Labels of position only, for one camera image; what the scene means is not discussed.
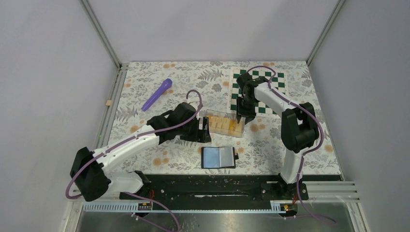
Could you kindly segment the clear box of cards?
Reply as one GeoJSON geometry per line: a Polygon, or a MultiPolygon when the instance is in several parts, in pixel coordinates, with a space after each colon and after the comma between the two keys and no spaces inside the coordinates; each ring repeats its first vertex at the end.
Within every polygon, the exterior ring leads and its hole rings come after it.
{"type": "Polygon", "coordinates": [[[237,121],[236,114],[206,110],[209,131],[212,133],[242,138],[244,134],[244,120],[237,121]]]}

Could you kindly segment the black leather card holder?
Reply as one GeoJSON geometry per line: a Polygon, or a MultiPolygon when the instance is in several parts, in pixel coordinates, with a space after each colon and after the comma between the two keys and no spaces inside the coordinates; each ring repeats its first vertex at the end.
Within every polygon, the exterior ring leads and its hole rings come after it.
{"type": "Polygon", "coordinates": [[[238,154],[233,146],[202,147],[202,169],[235,169],[238,154]]]}

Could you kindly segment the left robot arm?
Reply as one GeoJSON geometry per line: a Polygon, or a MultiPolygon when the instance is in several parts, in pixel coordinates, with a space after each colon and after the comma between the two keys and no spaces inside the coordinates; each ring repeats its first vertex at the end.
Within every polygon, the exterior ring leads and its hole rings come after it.
{"type": "Polygon", "coordinates": [[[198,118],[198,110],[187,102],[174,110],[154,116],[125,139],[95,150],[79,149],[70,170],[68,199],[83,197],[94,201],[109,192],[130,192],[143,199],[149,195],[148,180],[141,171],[115,173],[114,169],[131,156],[178,137],[195,143],[210,143],[209,118],[198,118]]]}

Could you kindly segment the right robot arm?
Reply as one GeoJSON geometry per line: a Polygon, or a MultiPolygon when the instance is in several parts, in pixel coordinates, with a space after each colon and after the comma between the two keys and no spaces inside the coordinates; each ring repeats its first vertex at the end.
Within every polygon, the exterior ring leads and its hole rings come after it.
{"type": "Polygon", "coordinates": [[[309,102],[297,104],[271,86],[265,77],[252,78],[249,73],[236,80],[241,96],[236,99],[236,120],[245,123],[256,117],[255,106],[262,102],[281,118],[280,138],[286,147],[285,162],[279,173],[277,192],[289,199],[302,183],[302,168],[306,154],[317,150],[323,143],[323,129],[309,102]]]}

